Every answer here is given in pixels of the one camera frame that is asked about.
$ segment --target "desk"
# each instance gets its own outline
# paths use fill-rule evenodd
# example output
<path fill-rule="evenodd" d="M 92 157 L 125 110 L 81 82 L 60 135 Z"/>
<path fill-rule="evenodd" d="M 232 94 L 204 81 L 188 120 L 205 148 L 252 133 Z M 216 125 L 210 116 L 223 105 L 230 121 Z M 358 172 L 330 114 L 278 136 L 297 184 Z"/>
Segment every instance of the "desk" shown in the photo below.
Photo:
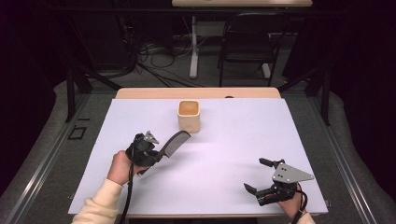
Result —
<path fill-rule="evenodd" d="M 311 0 L 173 0 L 174 7 L 311 7 Z M 197 48 L 197 20 L 192 16 L 191 23 L 191 67 L 190 78 L 197 78 L 198 75 L 198 48 Z M 269 73 L 268 65 L 266 64 L 262 71 L 264 74 Z"/>
<path fill-rule="evenodd" d="M 230 95 L 239 98 L 223 98 Z M 171 158 L 134 179 L 127 217 L 282 215 L 277 204 L 259 206 L 243 185 L 258 189 L 272 185 L 275 170 L 259 164 L 259 158 L 285 159 L 313 174 L 286 102 L 274 88 L 121 89 L 107 112 L 69 213 L 76 214 L 84 199 L 95 193 L 112 155 L 127 148 L 136 133 L 151 130 L 160 141 L 156 148 L 161 148 L 178 131 L 179 100 L 190 98 L 201 104 L 201 131 L 192 133 Z M 327 213 L 318 182 L 302 186 L 309 195 L 307 209 Z M 120 212 L 126 193 L 124 189 L 120 196 Z"/>

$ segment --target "gray carpet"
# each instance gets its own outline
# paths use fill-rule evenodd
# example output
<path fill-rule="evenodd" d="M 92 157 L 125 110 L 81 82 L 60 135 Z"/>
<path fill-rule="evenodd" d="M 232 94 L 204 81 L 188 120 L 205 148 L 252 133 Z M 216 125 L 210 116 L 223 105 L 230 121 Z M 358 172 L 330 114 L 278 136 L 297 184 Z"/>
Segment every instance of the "gray carpet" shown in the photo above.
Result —
<path fill-rule="evenodd" d="M 284 81 L 280 74 L 288 58 L 291 46 L 292 40 L 286 42 L 281 51 L 281 58 L 278 63 L 279 69 L 276 70 L 274 86 L 279 86 Z M 218 50 L 218 42 L 211 39 L 207 39 L 200 47 L 199 76 L 195 80 L 188 78 L 190 70 L 189 56 L 177 57 L 174 63 L 166 67 L 165 70 L 172 71 L 185 80 L 193 81 L 199 85 L 207 87 L 217 86 L 219 75 L 219 71 L 216 68 Z M 167 65 L 172 62 L 172 59 L 158 54 L 153 58 L 153 62 L 156 65 L 159 65 L 159 63 Z M 144 64 L 152 66 L 150 57 L 144 61 Z M 156 71 L 163 76 L 177 78 L 174 74 L 163 70 Z M 258 75 L 255 69 L 239 66 L 230 66 L 227 72 L 228 76 L 238 76 L 245 73 L 250 73 L 253 76 Z M 156 77 L 139 68 L 128 76 L 117 77 L 113 80 L 126 87 L 164 87 Z M 227 86 L 261 85 L 257 80 L 246 82 L 227 80 L 224 83 Z M 67 125 L 64 125 L 67 112 L 65 84 L 62 83 L 55 88 L 58 98 L 51 117 L 24 165 L 0 199 L 0 223 L 7 223 L 7 219 L 8 221 L 18 220 L 18 223 L 71 222 L 72 217 L 67 214 L 71 203 L 68 197 L 78 187 L 110 101 L 115 96 L 114 91 L 96 80 L 92 80 L 92 85 L 94 86 L 94 92 L 91 95 L 78 94 L 80 99 L 78 108 L 80 110 L 72 122 Z M 330 130 L 336 139 L 337 146 L 343 152 L 353 176 L 359 183 L 359 189 L 361 189 L 364 200 L 371 209 L 370 211 L 375 217 L 376 223 L 396 223 L 395 202 L 375 183 L 351 143 L 342 101 L 336 95 L 331 95 L 330 123 L 332 126 L 330 129 L 325 129 L 321 119 L 318 118 L 316 99 L 306 98 L 302 92 L 303 88 L 304 83 L 282 93 L 282 97 L 287 100 L 290 107 L 290 112 L 324 199 L 332 204 L 329 207 L 329 214 L 315 217 L 315 221 L 317 223 L 367 223 L 358 209 L 359 205 L 356 205 L 355 197 L 351 196 L 353 190 L 346 184 L 347 181 L 341 172 L 342 167 L 339 167 L 334 159 L 334 145 L 326 132 L 326 130 Z M 82 139 L 67 139 L 74 127 L 86 128 Z M 62 132 L 65 132 L 65 138 L 60 141 L 59 136 Z M 81 129 L 74 132 L 71 137 L 78 136 L 78 132 L 81 132 Z M 36 186 L 36 194 L 33 194 L 31 196 L 32 200 L 25 204 L 21 201 L 21 198 L 26 195 L 25 189 L 29 189 L 27 188 L 29 187 L 29 181 L 38 174 L 37 169 L 39 170 L 43 167 L 43 161 L 48 158 L 54 148 L 58 148 L 58 150 L 57 153 L 52 154 L 53 163 L 48 165 L 48 172 L 40 173 L 44 181 L 43 184 Z M 261 224 L 289 222 L 286 217 L 268 217 L 259 218 L 258 220 Z"/>

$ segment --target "table leg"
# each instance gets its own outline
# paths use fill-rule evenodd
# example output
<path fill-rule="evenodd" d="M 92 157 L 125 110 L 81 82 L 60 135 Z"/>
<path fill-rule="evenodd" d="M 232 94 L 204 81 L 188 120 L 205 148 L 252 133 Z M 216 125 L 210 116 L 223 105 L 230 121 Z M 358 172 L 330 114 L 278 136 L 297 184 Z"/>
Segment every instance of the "table leg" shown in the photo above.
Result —
<path fill-rule="evenodd" d="M 271 76 L 271 70 L 270 70 L 270 67 L 268 66 L 268 63 L 264 63 L 262 65 L 262 73 L 264 74 L 264 77 L 266 77 L 266 78 Z"/>
<path fill-rule="evenodd" d="M 198 70 L 198 48 L 197 48 L 197 21 L 196 17 L 192 16 L 192 55 L 191 55 L 191 68 L 190 68 L 190 78 L 197 78 L 197 70 Z"/>

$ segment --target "human hand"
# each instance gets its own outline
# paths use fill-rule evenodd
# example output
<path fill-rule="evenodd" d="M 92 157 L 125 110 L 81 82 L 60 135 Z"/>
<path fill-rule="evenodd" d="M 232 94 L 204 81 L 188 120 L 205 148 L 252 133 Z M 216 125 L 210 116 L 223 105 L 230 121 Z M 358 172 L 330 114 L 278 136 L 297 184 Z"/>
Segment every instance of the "human hand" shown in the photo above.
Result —
<path fill-rule="evenodd" d="M 301 190 L 300 185 L 297 185 L 297 190 Z M 289 218 L 294 219 L 294 216 L 300 210 L 302 204 L 302 195 L 301 193 L 296 192 L 292 199 L 289 199 L 284 202 L 278 202 L 279 206 L 285 211 L 286 215 Z"/>
<path fill-rule="evenodd" d="M 107 179 L 124 185 L 129 181 L 129 170 L 131 168 L 131 161 L 128 159 L 124 150 L 120 150 L 114 154 L 110 169 L 108 170 Z M 134 165 L 134 175 L 148 167 L 141 167 Z"/>

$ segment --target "black curtain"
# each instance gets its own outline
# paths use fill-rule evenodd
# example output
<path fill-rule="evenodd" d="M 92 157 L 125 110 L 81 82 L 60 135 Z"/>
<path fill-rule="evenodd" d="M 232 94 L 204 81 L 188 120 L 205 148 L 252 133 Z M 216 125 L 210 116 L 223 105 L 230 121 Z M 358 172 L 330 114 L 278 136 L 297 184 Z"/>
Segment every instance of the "black curtain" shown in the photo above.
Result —
<path fill-rule="evenodd" d="M 336 51 L 337 55 L 333 57 L 331 90 L 344 101 L 357 152 L 377 183 L 396 199 L 396 183 L 392 181 L 396 178 L 393 167 L 396 158 L 396 123 L 393 118 L 396 109 L 396 7 L 391 0 L 314 2 L 316 9 L 344 9 L 349 6 L 364 10 L 355 11 L 354 16 L 359 18 L 349 17 L 356 21 L 344 30 L 340 30 L 346 22 L 344 19 L 305 21 L 283 76 L 294 79 L 309 71 L 334 52 L 334 39 L 348 38 L 342 50 Z"/>
<path fill-rule="evenodd" d="M 137 8 L 170 8 L 172 0 L 134 0 Z M 173 26 L 171 16 L 148 14 L 137 17 L 139 33 L 147 41 L 156 42 L 163 47 L 173 48 Z"/>
<path fill-rule="evenodd" d="M 0 2 L 0 194 L 18 172 L 65 80 L 50 37 L 28 1 Z"/>

